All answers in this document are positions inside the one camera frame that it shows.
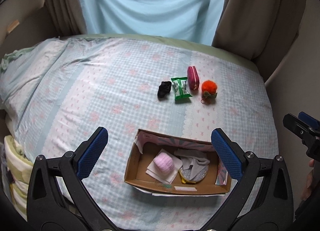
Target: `orange pom pom keychain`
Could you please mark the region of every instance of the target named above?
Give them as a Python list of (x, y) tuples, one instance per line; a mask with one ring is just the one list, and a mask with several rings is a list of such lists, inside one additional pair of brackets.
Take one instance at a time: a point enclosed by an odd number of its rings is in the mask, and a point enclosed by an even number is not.
[(201, 85), (201, 91), (202, 91), (202, 99), (201, 103), (204, 102), (204, 99), (206, 98), (216, 98), (217, 97), (217, 84), (215, 84), (211, 80), (206, 80)]

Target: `rolled pink towel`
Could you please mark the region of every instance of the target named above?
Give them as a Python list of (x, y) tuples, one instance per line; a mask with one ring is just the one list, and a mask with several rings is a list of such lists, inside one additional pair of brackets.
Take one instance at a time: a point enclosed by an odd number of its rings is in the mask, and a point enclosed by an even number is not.
[(164, 175), (168, 175), (174, 169), (173, 160), (166, 153), (160, 153), (153, 162)]

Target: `yellow item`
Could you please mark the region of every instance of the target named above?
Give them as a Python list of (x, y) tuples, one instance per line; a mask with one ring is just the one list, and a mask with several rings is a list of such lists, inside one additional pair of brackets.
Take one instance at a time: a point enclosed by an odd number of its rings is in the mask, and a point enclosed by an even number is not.
[(180, 176), (181, 176), (181, 182), (182, 182), (183, 184), (196, 184), (196, 182), (194, 182), (194, 181), (186, 180), (186, 179), (182, 176), (180, 170), (179, 170), (179, 174), (180, 174)]

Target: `blue gripper pad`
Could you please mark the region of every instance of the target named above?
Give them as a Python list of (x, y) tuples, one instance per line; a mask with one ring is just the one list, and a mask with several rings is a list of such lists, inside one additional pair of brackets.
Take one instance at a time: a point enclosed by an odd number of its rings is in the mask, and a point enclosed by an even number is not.
[(211, 143), (231, 178), (239, 181), (242, 178), (242, 163), (216, 129), (211, 133)]
[(303, 121), (305, 124), (310, 126), (313, 130), (319, 129), (319, 121), (306, 114), (305, 112), (300, 112), (298, 118)]
[(107, 143), (108, 131), (102, 128), (78, 161), (77, 176), (79, 179), (89, 177)]

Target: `bedsheet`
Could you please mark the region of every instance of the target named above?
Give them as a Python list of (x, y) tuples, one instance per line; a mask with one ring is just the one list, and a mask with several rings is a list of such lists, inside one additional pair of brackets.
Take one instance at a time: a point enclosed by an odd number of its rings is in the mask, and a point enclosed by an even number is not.
[[(31, 161), (38, 154), (62, 156), (98, 126), (108, 129), (108, 145), (83, 183), (120, 228), (196, 230), (228, 196), (152, 197), (124, 183), (138, 128), (210, 141), (211, 131), (221, 127), (245, 151), (266, 158), (278, 153), (261, 76), (217, 57), (142, 40), (70, 38), (49, 39), (6, 58), (11, 61), (0, 76), (0, 97)], [(201, 81), (217, 83), (216, 102), (203, 105), (199, 93), (175, 102), (173, 92), (159, 101), (161, 81), (185, 76), (189, 65)]]

